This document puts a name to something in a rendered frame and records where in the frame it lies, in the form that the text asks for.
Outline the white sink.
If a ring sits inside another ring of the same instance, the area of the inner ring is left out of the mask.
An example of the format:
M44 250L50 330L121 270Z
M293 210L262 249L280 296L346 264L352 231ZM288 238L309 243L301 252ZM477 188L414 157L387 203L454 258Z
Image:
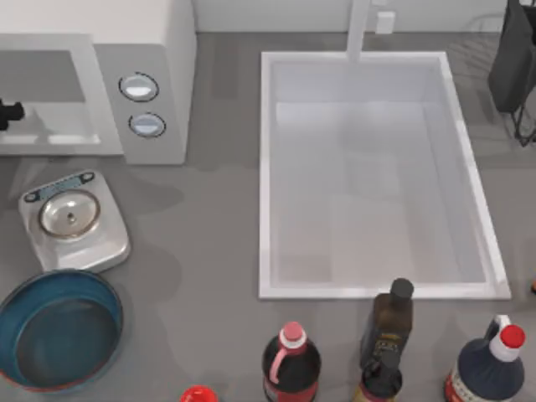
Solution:
M259 295L509 299L443 52L264 52Z

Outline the round microwave knob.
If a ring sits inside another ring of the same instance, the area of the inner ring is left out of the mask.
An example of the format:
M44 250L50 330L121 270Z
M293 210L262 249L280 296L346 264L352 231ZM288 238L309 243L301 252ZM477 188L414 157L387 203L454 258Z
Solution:
M158 83L150 75L141 72L122 77L118 85L120 92L134 102L152 101L159 94Z
M133 133L144 138L159 137L167 128L166 122L159 115L149 112L131 116L128 125Z

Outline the dark bottle with pink cap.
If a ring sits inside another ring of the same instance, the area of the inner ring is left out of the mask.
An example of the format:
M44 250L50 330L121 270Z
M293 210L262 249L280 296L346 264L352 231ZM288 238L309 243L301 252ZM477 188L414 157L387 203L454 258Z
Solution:
M299 322L287 322L262 354L267 402L314 402L322 360Z

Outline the dark olive bottle black cap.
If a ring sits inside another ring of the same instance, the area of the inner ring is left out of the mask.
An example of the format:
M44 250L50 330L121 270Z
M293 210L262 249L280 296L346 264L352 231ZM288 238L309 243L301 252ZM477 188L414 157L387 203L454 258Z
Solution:
M374 298L360 341L359 366L378 361L385 351L402 355L413 327L413 284L405 278L395 279L389 292Z

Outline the silver kitchen scale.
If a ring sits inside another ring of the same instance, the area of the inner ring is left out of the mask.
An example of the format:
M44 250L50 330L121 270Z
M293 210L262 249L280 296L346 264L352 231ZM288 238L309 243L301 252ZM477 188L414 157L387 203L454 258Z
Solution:
M18 210L44 271L102 272L129 256L131 242L104 176L73 173L23 193Z

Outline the tall white tap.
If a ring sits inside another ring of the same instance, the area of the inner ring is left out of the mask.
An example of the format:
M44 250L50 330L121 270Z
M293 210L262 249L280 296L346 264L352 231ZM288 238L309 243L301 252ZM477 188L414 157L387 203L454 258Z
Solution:
M369 15L370 0L352 0L349 14L346 54L350 62L358 62Z

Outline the pale microwave oven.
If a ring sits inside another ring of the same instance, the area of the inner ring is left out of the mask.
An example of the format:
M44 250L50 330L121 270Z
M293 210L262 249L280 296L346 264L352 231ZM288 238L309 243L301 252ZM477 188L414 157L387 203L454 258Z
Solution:
M0 131L0 155L182 164L196 51L192 0L0 0L0 99L25 111ZM158 83L155 99L120 92L136 72ZM166 122L159 137L129 128L148 112Z

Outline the small dark bottle black cap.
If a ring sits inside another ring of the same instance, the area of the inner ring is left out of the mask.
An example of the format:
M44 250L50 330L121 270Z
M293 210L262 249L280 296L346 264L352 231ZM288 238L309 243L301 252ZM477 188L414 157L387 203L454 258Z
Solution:
M394 351L382 352L361 374L352 402L395 402L402 388L400 356Z

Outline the blue bowl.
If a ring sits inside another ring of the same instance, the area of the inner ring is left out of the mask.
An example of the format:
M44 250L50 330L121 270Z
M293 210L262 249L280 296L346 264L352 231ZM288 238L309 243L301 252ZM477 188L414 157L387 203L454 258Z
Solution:
M121 298L102 276L33 276L0 301L0 377L40 394L76 389L112 364L123 327Z

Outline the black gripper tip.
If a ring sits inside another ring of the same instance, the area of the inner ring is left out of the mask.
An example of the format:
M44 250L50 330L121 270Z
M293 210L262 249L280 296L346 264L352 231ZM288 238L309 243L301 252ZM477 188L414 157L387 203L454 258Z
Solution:
M21 121L24 117L25 111L20 101L6 105L0 99L0 131L6 131L11 121Z

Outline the dark bottle red cap white neck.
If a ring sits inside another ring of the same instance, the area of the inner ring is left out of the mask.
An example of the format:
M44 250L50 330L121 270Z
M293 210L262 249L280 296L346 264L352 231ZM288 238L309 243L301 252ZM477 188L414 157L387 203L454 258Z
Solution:
M513 402L523 387L520 351L524 330L507 315L496 315L482 338L460 351L444 385L445 402Z

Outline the white wall socket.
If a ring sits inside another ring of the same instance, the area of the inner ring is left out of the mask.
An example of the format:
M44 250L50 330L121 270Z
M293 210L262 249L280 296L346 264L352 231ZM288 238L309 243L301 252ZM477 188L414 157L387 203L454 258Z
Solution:
M376 34L391 34L394 32L396 13L392 11L380 11L377 13Z

